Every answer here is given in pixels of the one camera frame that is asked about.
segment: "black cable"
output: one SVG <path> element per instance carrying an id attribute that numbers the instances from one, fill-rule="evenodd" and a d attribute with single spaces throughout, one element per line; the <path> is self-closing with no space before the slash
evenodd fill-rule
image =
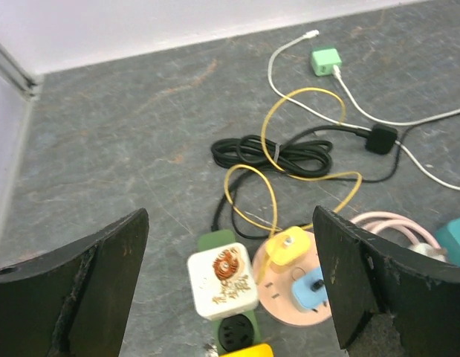
<path id="1" fill-rule="evenodd" d="M 420 124 L 410 126 L 408 129 L 405 130 L 405 132 L 400 137 L 399 143 L 401 145 L 404 144 L 404 141 L 406 140 L 406 137 L 408 136 L 408 134 L 415 128 L 418 128 L 418 127 L 423 126 L 424 124 L 428 124 L 428 123 L 437 123 L 439 121 L 443 121 L 443 120 L 453 118 L 453 117 L 456 117 L 456 116 L 459 116 L 459 115 L 460 115 L 460 113 L 454 114 L 454 115 L 451 115 L 451 116 L 445 117 L 445 118 L 439 118 L 439 119 L 436 119 L 436 120 L 431 120 L 431 121 L 426 122 L 426 123 L 420 123 Z M 325 172 L 325 170 L 327 170 L 327 173 L 328 173 L 328 171 L 331 168 L 331 163 L 332 163 L 331 157 L 329 155 L 331 150 L 332 150 L 332 148 L 333 148 L 332 142 L 330 142 L 330 141 L 306 141 L 304 143 L 300 143 L 301 147 L 298 147 L 298 146 L 294 147 L 294 145 L 298 145 L 298 144 L 295 144 L 295 142 L 297 140 L 299 140 L 300 138 L 302 138 L 303 136 L 305 136 L 305 135 L 308 135 L 308 134 L 311 134 L 313 132 L 320 131 L 320 130 L 337 130 L 335 128 L 339 128 L 339 129 L 343 128 L 341 131 L 353 132 L 357 136 L 362 136 L 364 138 L 366 136 L 368 136 L 368 134 L 369 134 L 369 132 L 367 132 L 366 130 L 357 131 L 356 129 L 347 128 L 347 127 L 344 127 L 344 126 L 318 126 L 316 128 L 307 129 L 304 132 L 301 132 L 298 135 L 294 136 L 288 142 L 286 142 L 283 145 L 281 145 L 280 152 L 279 152 L 279 157 L 278 157 L 278 161 L 277 161 L 278 164 L 281 167 L 283 167 L 285 170 L 298 170 L 298 169 L 304 170 L 301 167 L 299 167 L 298 165 L 295 165 L 295 163 L 294 163 L 294 162 L 304 161 L 304 160 L 302 160 L 302 157 L 304 155 L 299 155 L 299 152 L 297 152 L 297 154 L 294 155 L 294 152 L 292 150 L 293 149 L 308 149 L 309 152 L 311 152 L 314 155 L 314 157 L 311 157 L 310 155 L 307 155 L 306 156 L 306 158 L 307 158 L 306 161 L 310 160 L 310 159 L 316 160 L 316 161 L 318 161 L 318 162 L 320 162 L 322 164 L 322 167 L 319 168 L 318 170 L 306 170 L 307 173 L 305 173 L 305 174 L 314 175 L 314 174 L 318 174 L 320 172 Z M 246 145 L 246 146 L 243 145 L 245 143 L 245 141 L 243 141 L 243 139 L 245 139 L 247 141 L 248 138 L 252 139 L 252 142 L 250 143 L 250 145 Z M 269 140 L 266 140 L 266 142 L 267 142 L 267 145 L 268 145 L 269 153 L 272 156 L 274 156 L 274 154 L 276 153 L 275 152 L 276 144 L 274 142 L 272 142 L 272 141 L 269 141 Z M 322 155 L 318 155 L 318 154 L 321 153 L 320 150 L 319 149 L 314 149 L 313 147 L 311 147 L 310 143 L 312 145 L 319 146 L 319 148 L 320 147 L 325 147 L 326 148 L 325 153 L 323 153 Z M 394 174 L 396 174 L 396 171 L 398 170 L 398 166 L 400 164 L 401 145 L 398 145 L 398 147 L 396 149 L 395 160 L 394 160 L 392 169 L 389 171 L 388 174 L 386 174 L 382 178 L 375 178 L 375 179 L 365 179 L 364 178 L 362 180 L 362 182 L 366 183 L 366 184 L 376 184 L 376 183 L 384 182 L 384 181 L 387 181 L 387 180 L 391 179 L 391 177 L 393 177 Z M 287 152 L 286 153 L 287 155 L 286 155 L 283 152 L 283 149 L 284 150 L 289 149 L 290 151 Z M 283 175 L 292 174 L 290 172 L 281 172 L 279 170 L 276 170 L 271 165 L 271 163 L 268 162 L 266 157 L 263 158 L 263 157 L 261 157 L 259 155 L 260 153 L 262 153 L 262 156 L 264 156 L 264 153 L 262 152 L 262 149 L 261 149 L 261 138 L 256 136 L 256 135 L 248 135 L 247 137 L 244 137 L 242 139 L 224 139 L 224 140 L 221 140 L 221 141 L 217 141 L 212 145 L 211 151 L 212 151 L 215 163 L 217 163 L 217 165 L 219 165 L 220 167 L 229 168 L 229 167 L 232 167 L 233 165 L 236 165 L 236 164 L 248 164 L 248 165 L 257 167 L 258 170 L 260 170 L 262 172 L 273 172 L 273 173 L 279 173 L 279 174 L 283 174 Z M 252 155 L 253 160 L 255 162 L 251 164 L 251 159 L 248 158 L 248 157 L 244 157 L 242 154 Z M 249 171 L 249 170 L 247 172 L 245 172 L 245 173 L 242 173 L 229 186 L 230 194 L 233 194 L 232 198 L 233 198 L 233 204 L 234 205 L 236 204 L 236 197 L 237 197 L 238 189 L 241 187 L 243 181 L 246 180 L 248 177 L 250 177 L 252 174 L 253 174 L 253 172 Z M 356 181 L 355 178 L 331 178 L 331 180 L 332 181 Z M 219 219 L 220 219 L 221 213 L 222 213 L 226 203 L 227 203 L 226 196 L 223 195 L 222 198 L 220 199 L 220 202 L 218 203 L 218 206 L 217 206 L 216 210 L 215 210 L 215 214 L 213 215 L 211 231 L 218 231 L 220 229 L 220 227 L 219 227 Z M 244 237 L 246 239 L 266 239 L 266 238 L 268 238 L 267 234 L 262 235 L 262 236 L 251 236 L 251 235 L 248 235 L 248 234 L 245 234 L 245 233 L 241 232 L 239 230 L 238 226 L 236 225 L 236 212 L 234 210 L 231 210 L 231 223 L 233 225 L 233 228 L 235 229 L 235 232 L 238 235 L 240 235 L 240 236 L 242 236 L 242 237 Z"/>

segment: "small green cube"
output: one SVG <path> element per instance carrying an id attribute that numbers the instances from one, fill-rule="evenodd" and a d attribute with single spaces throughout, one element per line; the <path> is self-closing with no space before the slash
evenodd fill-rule
<path id="1" fill-rule="evenodd" d="M 342 60 L 335 48 L 312 51 L 311 65 L 316 76 L 328 76 L 332 74 L 332 68 L 336 65 L 340 67 Z"/>

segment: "cable connector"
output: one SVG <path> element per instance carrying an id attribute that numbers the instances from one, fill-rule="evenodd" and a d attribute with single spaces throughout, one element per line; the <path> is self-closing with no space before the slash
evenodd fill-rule
<path id="1" fill-rule="evenodd" d="M 342 78 L 342 74 L 340 73 L 340 68 L 338 65 L 333 65 L 332 66 L 332 74 L 334 75 L 334 77 L 336 77 L 338 80 L 340 80 L 340 78 Z"/>
<path id="2" fill-rule="evenodd" d="M 319 36 L 319 33 L 320 33 L 319 30 L 312 30 L 312 31 L 304 33 L 302 37 L 305 39 L 313 39 L 314 37 Z"/>

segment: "white cable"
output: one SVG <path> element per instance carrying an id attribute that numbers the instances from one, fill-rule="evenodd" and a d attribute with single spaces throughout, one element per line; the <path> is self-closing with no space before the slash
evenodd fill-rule
<path id="1" fill-rule="evenodd" d="M 395 122 L 395 121 L 387 121 L 387 120 L 378 119 L 378 118 L 374 117 L 373 115 L 370 115 L 369 113 L 365 112 L 358 105 L 358 103 L 355 100 L 354 96 L 349 91 L 349 89 L 347 88 L 346 84 L 343 82 L 342 74 L 340 73 L 340 68 L 337 65 L 335 65 L 333 67 L 333 75 L 334 75 L 335 78 L 337 78 L 337 80 L 339 81 L 339 83 L 342 86 L 343 90 L 346 91 L 347 96 L 349 97 L 350 101 L 355 106 L 355 108 L 357 108 L 357 110 L 360 113 L 362 113 L 362 115 L 367 117 L 368 119 L 373 120 L 373 121 L 375 121 L 377 123 L 380 123 L 380 124 L 391 125 L 391 126 L 411 126 L 411 125 L 417 125 L 417 124 L 421 124 L 421 123 L 428 123 L 429 121 L 450 117 L 452 115 L 456 115 L 456 114 L 460 113 L 460 108 L 459 108 L 459 109 L 452 110 L 451 112 L 445 112 L 445 113 L 433 115 L 433 116 L 428 117 L 428 118 L 423 118 L 423 119 L 414 120 L 414 121 L 404 121 L 402 123 Z"/>
<path id="2" fill-rule="evenodd" d="M 326 117 L 325 115 L 323 114 L 320 114 L 319 112 L 316 112 L 315 110 L 313 110 L 312 108 L 309 108 L 308 106 L 306 106 L 305 104 L 299 102 L 298 100 L 295 100 L 293 98 L 288 98 L 286 97 L 282 92 L 280 92 L 276 86 L 274 85 L 274 82 L 273 82 L 273 64 L 274 64 L 274 61 L 275 59 L 281 54 L 281 52 L 287 50 L 288 48 L 294 46 L 295 44 L 303 41 L 304 39 L 313 39 L 314 37 L 318 36 L 319 35 L 319 31 L 318 30 L 312 30 L 312 31 L 309 31 L 307 33 L 305 33 L 304 35 L 302 35 L 301 37 L 298 37 L 297 39 L 294 39 L 288 43 L 286 43 L 285 45 L 279 47 L 277 50 L 275 50 L 273 52 L 273 54 L 271 55 L 270 59 L 269 59 L 269 63 L 268 63 L 268 82 L 269 82 L 269 85 L 271 86 L 271 88 L 273 89 L 273 91 L 278 94 L 280 97 L 283 97 L 283 98 L 286 98 L 289 102 L 292 102 L 294 104 L 296 104 L 297 106 L 300 106 L 301 108 L 307 110 L 308 112 L 316 115 L 317 117 L 325 120 L 325 121 L 328 121 L 329 123 L 333 123 L 333 124 L 338 124 L 338 125 L 342 125 L 342 126 L 347 126 L 349 128 L 355 128 L 355 129 L 365 129 L 365 130 L 371 130 L 370 128 L 366 128 L 364 126 L 359 126 L 359 125 L 354 125 L 354 124 L 348 124 L 348 123 L 339 123 L 338 120 L 335 120 L 335 119 L 331 119 L 329 117 Z M 362 112 L 362 114 L 365 114 L 365 115 L 368 115 L 367 113 L 365 113 L 359 106 L 358 104 L 355 102 L 355 99 L 353 98 L 352 96 L 352 93 L 350 93 L 350 91 L 347 89 L 345 83 L 342 81 L 342 78 L 340 76 L 340 69 L 337 67 L 337 66 L 334 66 L 334 76 L 339 80 L 341 86 L 346 90 L 347 92 L 347 95 L 349 96 L 349 98 L 351 99 L 352 103 L 355 105 L 355 107 L 357 109 L 359 109 L 360 112 Z M 374 118 L 375 121 L 377 121 L 378 123 L 385 123 L 386 125 L 399 125 L 399 126 L 411 126 L 411 125 L 416 125 L 417 123 L 427 123 L 431 120 L 437 120 L 439 118 L 444 118 L 444 117 L 448 117 L 450 115 L 454 115 L 454 114 L 458 114 L 460 113 L 460 109 L 456 109 L 456 110 L 453 110 L 451 112 L 448 112 L 448 113 L 442 113 L 442 114 L 439 114 L 439 115 L 434 115 L 432 117 L 428 117 L 428 118 L 424 118 L 424 119 L 420 119 L 420 120 L 417 120 L 417 121 L 412 121 L 412 122 L 409 122 L 409 123 L 392 123 L 392 122 L 389 122 L 389 121 L 384 121 L 384 120 L 380 120 L 380 119 L 377 119 L 375 117 L 372 117 L 371 115 L 369 115 L 369 119 L 372 119 Z M 450 188 L 452 190 L 457 190 L 457 191 L 460 191 L 460 187 L 459 186 L 455 186 L 453 184 L 448 184 L 447 182 L 441 180 L 440 178 L 437 178 L 436 176 L 434 176 L 432 173 L 429 173 L 424 167 L 423 165 L 420 164 L 420 162 L 416 159 L 416 157 L 408 150 L 407 147 L 405 147 L 404 145 L 400 145 L 401 146 L 401 149 L 408 155 L 408 157 L 411 159 L 411 161 L 413 161 L 413 164 L 416 165 L 416 167 L 424 174 L 426 175 L 427 177 L 429 177 L 430 179 L 432 179 L 434 182 L 437 182 L 439 184 L 441 184 L 442 186 L 445 186 L 447 188 Z"/>

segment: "gray surface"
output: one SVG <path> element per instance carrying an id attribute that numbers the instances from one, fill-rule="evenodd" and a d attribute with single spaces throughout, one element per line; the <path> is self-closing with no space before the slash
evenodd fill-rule
<path id="1" fill-rule="evenodd" d="M 284 92 L 322 86 L 308 70 L 311 46 L 336 45 L 347 85 L 368 112 L 408 120 L 460 107 L 460 1 L 377 11 L 312 25 L 227 39 L 125 59 L 47 77 L 36 106 L 22 173 L 0 250 L 0 265 L 60 247 L 145 207 L 149 243 L 135 292 L 122 356 L 204 356 L 210 324 L 192 305 L 186 259 L 209 230 L 225 170 L 212 162 L 214 140 L 258 133 L 277 96 L 268 88 L 271 53 L 317 28 L 322 36 L 279 58 L 275 82 Z M 333 100 L 301 95 L 335 118 Z M 368 124 L 349 106 L 348 120 Z M 286 105 L 270 125 L 283 141 L 323 123 Z M 363 141 L 330 133 L 334 171 L 367 178 L 387 172 L 392 157 Z M 460 184 L 460 118 L 413 132 L 407 146 L 430 170 Z M 274 178 L 280 222 L 309 220 L 315 205 L 334 207 L 350 184 L 307 184 Z M 242 189 L 241 206 L 270 219 L 268 193 L 257 179 Z M 410 216 L 430 231 L 460 216 L 460 193 L 430 181 L 404 155 L 392 180 L 364 185 L 343 210 Z M 224 227 L 230 227 L 228 214 Z M 247 244 L 252 254 L 257 242 Z M 258 308 L 276 356 L 342 356 L 330 321 L 307 329 L 283 326 Z"/>

